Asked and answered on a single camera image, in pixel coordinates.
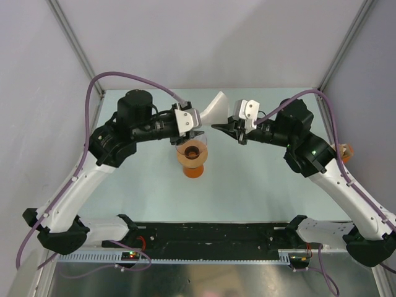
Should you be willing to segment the clear glass dripper cone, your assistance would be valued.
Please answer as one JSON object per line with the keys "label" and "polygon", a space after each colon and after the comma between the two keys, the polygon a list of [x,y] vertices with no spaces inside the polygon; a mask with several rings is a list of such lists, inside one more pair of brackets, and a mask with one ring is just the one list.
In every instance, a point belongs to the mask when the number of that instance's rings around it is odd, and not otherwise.
{"label": "clear glass dripper cone", "polygon": [[207,158],[207,137],[205,133],[195,136],[187,142],[177,145],[176,156],[181,160],[198,161]]}

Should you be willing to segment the white paper coffee filter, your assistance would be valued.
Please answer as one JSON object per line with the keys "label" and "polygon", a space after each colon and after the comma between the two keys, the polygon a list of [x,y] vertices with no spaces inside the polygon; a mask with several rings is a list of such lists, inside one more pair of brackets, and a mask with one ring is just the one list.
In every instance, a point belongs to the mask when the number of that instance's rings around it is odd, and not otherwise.
{"label": "white paper coffee filter", "polygon": [[226,124],[229,110],[229,99],[223,92],[218,92],[206,109],[200,112],[201,125]]}

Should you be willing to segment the orange glass carafe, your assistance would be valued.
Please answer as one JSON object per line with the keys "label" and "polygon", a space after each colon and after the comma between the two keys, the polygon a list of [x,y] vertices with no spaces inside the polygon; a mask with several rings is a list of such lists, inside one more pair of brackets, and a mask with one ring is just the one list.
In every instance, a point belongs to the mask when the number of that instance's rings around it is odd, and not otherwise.
{"label": "orange glass carafe", "polygon": [[198,166],[196,168],[188,168],[188,167],[183,167],[183,173],[185,176],[191,179],[199,178],[202,176],[204,172],[204,165]]}

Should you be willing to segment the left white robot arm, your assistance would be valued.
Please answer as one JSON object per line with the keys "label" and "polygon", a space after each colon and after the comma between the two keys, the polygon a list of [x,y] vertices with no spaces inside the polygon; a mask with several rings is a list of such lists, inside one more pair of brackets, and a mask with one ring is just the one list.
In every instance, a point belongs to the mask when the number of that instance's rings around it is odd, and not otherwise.
{"label": "left white robot arm", "polygon": [[189,101],[158,111],[149,92],[127,92],[118,100],[112,117],[89,137],[77,173],[46,206],[28,208],[23,218],[38,231],[41,245],[60,255],[88,243],[132,246],[137,241],[137,227],[127,215],[91,220],[78,216],[78,211],[98,185],[136,153],[139,142],[169,139],[172,145],[183,144],[201,134],[200,126],[199,112]]}

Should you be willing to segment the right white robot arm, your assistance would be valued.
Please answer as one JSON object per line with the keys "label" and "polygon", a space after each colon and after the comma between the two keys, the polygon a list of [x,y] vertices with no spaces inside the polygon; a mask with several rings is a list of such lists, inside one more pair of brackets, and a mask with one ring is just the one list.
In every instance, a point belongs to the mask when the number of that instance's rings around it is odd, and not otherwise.
{"label": "right white robot arm", "polygon": [[274,120],[256,124],[259,103],[239,100],[229,115],[222,99],[214,108],[211,126],[245,145],[249,140],[284,147],[284,159],[325,191],[348,215],[350,222],[314,220],[298,215],[288,224],[287,243],[300,248],[305,243],[345,249],[355,261],[375,267],[395,252],[395,214],[385,210],[339,161],[335,149],[310,131],[314,115],[302,100],[280,109]]}

